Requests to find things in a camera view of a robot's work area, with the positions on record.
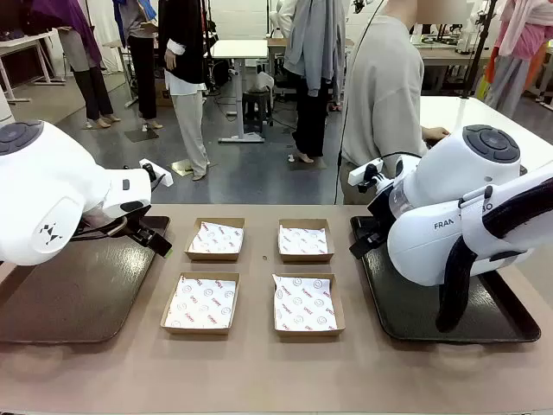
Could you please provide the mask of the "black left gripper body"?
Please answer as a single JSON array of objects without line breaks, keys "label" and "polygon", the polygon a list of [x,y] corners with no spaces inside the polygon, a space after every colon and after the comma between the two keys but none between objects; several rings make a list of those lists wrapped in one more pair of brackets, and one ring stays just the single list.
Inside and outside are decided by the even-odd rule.
[{"label": "black left gripper body", "polygon": [[147,246],[156,232],[143,223],[150,207],[141,207],[126,215],[126,235],[141,246]]}]

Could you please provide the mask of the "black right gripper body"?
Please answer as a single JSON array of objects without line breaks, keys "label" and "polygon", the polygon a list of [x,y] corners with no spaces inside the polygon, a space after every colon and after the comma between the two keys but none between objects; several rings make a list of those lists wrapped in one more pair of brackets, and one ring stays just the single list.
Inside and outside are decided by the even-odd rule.
[{"label": "black right gripper body", "polygon": [[390,194],[392,190],[393,186],[389,185],[377,192],[372,202],[367,206],[368,211],[377,222],[377,232],[384,237],[388,235],[391,226],[395,222],[395,216],[390,208]]}]

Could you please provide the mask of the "large black serving tray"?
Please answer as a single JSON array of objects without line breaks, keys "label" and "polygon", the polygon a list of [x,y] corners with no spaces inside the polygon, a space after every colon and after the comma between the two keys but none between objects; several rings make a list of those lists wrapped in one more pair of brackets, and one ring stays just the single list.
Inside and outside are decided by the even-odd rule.
[{"label": "large black serving tray", "polygon": [[500,344],[535,342],[541,329],[497,271],[472,278],[468,305],[455,329],[435,326],[439,288],[403,278],[393,267],[385,246],[362,259],[372,299],[384,332],[407,342]]}]

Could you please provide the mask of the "large brown serving tray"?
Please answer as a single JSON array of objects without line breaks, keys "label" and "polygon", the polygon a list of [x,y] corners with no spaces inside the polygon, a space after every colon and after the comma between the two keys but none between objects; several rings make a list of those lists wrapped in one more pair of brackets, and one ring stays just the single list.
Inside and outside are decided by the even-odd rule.
[{"label": "large brown serving tray", "polygon": [[99,343],[123,327],[155,254],[130,238],[73,242],[0,278],[0,344]]}]

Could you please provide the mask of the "person in beige sweater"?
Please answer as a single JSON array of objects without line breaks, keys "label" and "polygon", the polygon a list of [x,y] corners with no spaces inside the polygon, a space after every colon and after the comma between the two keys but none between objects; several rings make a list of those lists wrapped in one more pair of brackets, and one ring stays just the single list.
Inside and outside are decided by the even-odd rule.
[{"label": "person in beige sweater", "polygon": [[375,106],[404,91],[419,108],[423,85],[423,59],[410,42],[419,0],[386,0],[384,8],[367,25],[348,65],[343,107],[340,185],[346,205],[368,205],[373,190],[360,193],[348,184],[349,173],[373,159],[384,159],[391,176],[398,156],[382,155],[374,140]]}]

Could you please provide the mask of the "white side table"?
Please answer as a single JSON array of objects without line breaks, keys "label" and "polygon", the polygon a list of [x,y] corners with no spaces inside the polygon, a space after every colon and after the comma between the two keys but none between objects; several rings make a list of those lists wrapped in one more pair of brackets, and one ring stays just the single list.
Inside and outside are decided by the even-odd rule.
[{"label": "white side table", "polygon": [[449,132],[466,125],[491,125],[517,142],[521,163],[532,171],[553,162],[553,145],[481,101],[448,96],[421,97],[421,125],[444,127]]}]

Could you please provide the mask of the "black trouser blue scarf mannequin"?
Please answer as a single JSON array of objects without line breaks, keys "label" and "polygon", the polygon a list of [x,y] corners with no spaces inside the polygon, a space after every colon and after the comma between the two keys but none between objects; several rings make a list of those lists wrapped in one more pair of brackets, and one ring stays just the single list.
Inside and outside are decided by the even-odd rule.
[{"label": "black trouser blue scarf mannequin", "polygon": [[155,82],[156,11],[150,0],[111,0],[122,46],[130,50],[137,78],[143,130],[159,130]]}]

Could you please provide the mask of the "black plastic stool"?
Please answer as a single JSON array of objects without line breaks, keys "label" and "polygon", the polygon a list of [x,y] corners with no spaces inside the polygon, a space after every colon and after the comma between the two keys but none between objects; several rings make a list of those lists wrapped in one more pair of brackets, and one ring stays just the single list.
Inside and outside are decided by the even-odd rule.
[{"label": "black plastic stool", "polygon": [[243,93],[242,109],[245,125],[257,127],[259,131],[264,125],[273,125],[270,91]]}]

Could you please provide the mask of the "grey hoodie mannequin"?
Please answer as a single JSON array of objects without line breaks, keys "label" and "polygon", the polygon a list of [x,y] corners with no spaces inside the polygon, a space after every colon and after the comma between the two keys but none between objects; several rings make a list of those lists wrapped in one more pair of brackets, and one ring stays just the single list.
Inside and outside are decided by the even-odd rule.
[{"label": "grey hoodie mannequin", "polygon": [[297,157],[323,156],[329,94],[340,98],[345,68],[345,11],[341,0],[283,0],[278,21],[287,39],[284,69],[296,86]]}]

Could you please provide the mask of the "white plastic bag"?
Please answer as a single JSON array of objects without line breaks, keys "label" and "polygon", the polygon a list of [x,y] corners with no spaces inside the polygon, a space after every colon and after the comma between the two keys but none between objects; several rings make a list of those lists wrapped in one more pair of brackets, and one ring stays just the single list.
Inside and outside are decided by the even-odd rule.
[{"label": "white plastic bag", "polygon": [[271,91],[275,85],[275,81],[268,73],[261,71],[256,75],[251,90],[256,93]]}]

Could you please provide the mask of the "black stand pole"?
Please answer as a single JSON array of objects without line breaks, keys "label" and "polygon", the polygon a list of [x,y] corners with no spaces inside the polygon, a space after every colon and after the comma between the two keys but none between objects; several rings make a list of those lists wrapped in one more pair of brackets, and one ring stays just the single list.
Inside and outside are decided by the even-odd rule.
[{"label": "black stand pole", "polygon": [[481,24],[481,31],[479,32],[477,48],[472,55],[472,63],[467,67],[468,73],[464,79],[464,87],[461,94],[462,99],[468,99],[473,94],[474,82],[480,67],[480,57],[485,48],[486,39],[489,34],[489,28],[492,19],[495,16],[495,8],[498,0],[489,0],[487,12],[485,14],[483,23]]}]

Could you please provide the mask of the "purple cape mannequin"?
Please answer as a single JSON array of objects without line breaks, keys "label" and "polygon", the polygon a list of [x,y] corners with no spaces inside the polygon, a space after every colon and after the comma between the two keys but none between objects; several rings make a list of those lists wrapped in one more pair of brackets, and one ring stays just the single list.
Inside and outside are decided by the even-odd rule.
[{"label": "purple cape mannequin", "polygon": [[86,119],[109,128],[114,114],[102,74],[102,56],[79,0],[31,0],[31,16],[55,29],[73,77],[86,105]]}]

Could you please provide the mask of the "white standing desk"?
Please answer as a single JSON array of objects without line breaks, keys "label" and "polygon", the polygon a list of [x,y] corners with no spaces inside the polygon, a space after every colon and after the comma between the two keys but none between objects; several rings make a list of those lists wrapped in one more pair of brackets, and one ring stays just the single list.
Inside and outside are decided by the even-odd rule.
[{"label": "white standing desk", "polygon": [[256,132],[245,133],[243,112],[243,87],[245,84],[245,63],[247,60],[265,59],[268,57],[266,40],[218,40],[210,48],[213,58],[231,60],[230,69],[232,83],[235,90],[236,121],[238,134],[231,137],[222,137],[220,144],[262,144],[264,138]]}]

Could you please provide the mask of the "white long background table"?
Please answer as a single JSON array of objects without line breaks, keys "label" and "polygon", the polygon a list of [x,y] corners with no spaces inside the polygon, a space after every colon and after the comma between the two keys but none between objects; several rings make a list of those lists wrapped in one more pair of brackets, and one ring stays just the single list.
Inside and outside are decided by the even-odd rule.
[{"label": "white long background table", "polygon": [[55,77],[50,76],[51,73],[54,73],[54,67],[47,57],[45,49],[41,45],[42,40],[51,39],[54,34],[55,32],[53,30],[50,30],[39,35],[25,35],[14,40],[0,41],[0,76],[5,86],[4,95],[6,96],[9,105],[31,102],[32,99],[17,98],[15,96],[10,84],[9,76],[3,64],[4,56],[8,56],[10,54],[14,54],[15,52],[19,52],[25,49],[34,49],[41,66],[42,77],[39,80],[35,80],[33,84],[37,86],[63,86],[65,84],[64,80],[58,80]]}]

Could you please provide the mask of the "dark mannequin base plate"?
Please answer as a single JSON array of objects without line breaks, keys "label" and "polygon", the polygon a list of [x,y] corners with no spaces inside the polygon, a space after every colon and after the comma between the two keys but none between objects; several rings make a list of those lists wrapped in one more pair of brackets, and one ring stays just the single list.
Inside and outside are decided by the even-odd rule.
[{"label": "dark mannequin base plate", "polygon": [[139,143],[139,142],[154,140],[159,138],[159,135],[155,131],[150,129],[146,129],[145,131],[143,130],[126,131],[124,135],[132,143]]}]

